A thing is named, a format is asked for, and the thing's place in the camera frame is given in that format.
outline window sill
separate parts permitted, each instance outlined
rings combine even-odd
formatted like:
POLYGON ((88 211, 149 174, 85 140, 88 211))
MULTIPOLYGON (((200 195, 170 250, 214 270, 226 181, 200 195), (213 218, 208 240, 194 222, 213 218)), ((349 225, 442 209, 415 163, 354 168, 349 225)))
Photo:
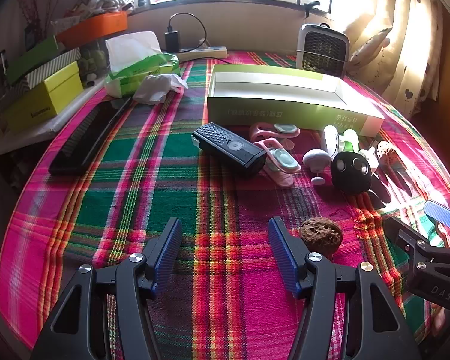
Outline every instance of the window sill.
MULTIPOLYGON (((164 1, 162 3, 151 4, 145 7, 135 8, 134 11, 130 14, 130 16, 136 15, 140 12, 150 11, 159 8, 168 8, 174 7, 176 5, 199 4, 199 3, 251 3, 251 4, 272 5, 274 7, 282 7, 303 11, 305 17, 305 8, 303 7, 303 5, 297 5, 294 3, 289 3, 287 1, 280 1, 280 0, 171 0, 171 1, 164 1)), ((320 16, 325 19, 330 20, 332 19, 329 13, 321 11, 316 8, 311 9, 310 14, 320 16)))

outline walnut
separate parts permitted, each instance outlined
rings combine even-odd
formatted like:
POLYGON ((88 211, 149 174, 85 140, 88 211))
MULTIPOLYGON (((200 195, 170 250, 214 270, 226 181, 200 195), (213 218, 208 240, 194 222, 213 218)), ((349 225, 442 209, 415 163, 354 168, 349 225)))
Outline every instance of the walnut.
POLYGON ((310 251, 330 258, 342 243, 342 229, 328 218, 307 219, 300 228, 300 237, 310 251))
POLYGON ((377 157, 381 165, 390 166, 394 162, 398 161, 398 154, 395 151, 395 147, 385 140, 378 144, 377 157))

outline blue gripper pad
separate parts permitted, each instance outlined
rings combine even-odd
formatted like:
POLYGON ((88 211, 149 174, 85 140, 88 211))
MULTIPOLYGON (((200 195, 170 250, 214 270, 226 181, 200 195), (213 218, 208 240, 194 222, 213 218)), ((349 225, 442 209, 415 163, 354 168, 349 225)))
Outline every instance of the blue gripper pad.
POLYGON ((153 299, 166 287, 181 243, 182 223, 175 217, 168 220, 160 237, 147 243, 143 251, 147 258, 144 280, 150 283, 147 287, 150 288, 153 299))
POLYGON ((433 200, 427 200, 423 206, 427 216, 450 228, 450 208, 445 207, 433 200))
POLYGON ((309 253, 305 243, 288 233, 279 216, 273 217, 268 222, 268 240, 285 288, 295 298, 301 299, 305 296, 303 291, 309 288, 307 283, 303 282, 307 279, 305 256, 309 253))

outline white tissue paper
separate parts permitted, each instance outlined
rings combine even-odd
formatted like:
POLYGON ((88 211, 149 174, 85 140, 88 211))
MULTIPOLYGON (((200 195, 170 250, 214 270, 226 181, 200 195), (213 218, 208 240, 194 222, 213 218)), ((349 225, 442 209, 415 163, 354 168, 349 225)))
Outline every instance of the white tissue paper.
POLYGON ((162 54, 154 32, 133 32, 105 41, 113 74, 128 68, 148 56, 162 54))
POLYGON ((151 105, 163 103, 169 91, 178 92, 179 88, 188 89, 188 85, 174 73, 147 76, 133 95, 133 100, 151 105))

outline pink safety lock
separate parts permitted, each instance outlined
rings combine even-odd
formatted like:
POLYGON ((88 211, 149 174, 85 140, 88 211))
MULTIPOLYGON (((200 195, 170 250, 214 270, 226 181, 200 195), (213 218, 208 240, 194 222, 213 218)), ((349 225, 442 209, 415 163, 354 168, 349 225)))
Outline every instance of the pink safety lock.
POLYGON ((275 138, 260 140, 253 144, 267 152, 263 169, 270 179, 282 188, 291 187, 294 183, 292 174, 301 170, 298 161, 275 138))
POLYGON ((265 122, 255 123, 250 127, 250 142, 257 142, 267 138, 277 138, 283 149, 292 150, 295 144, 290 138, 300 135, 300 128, 293 124, 271 124, 265 122))

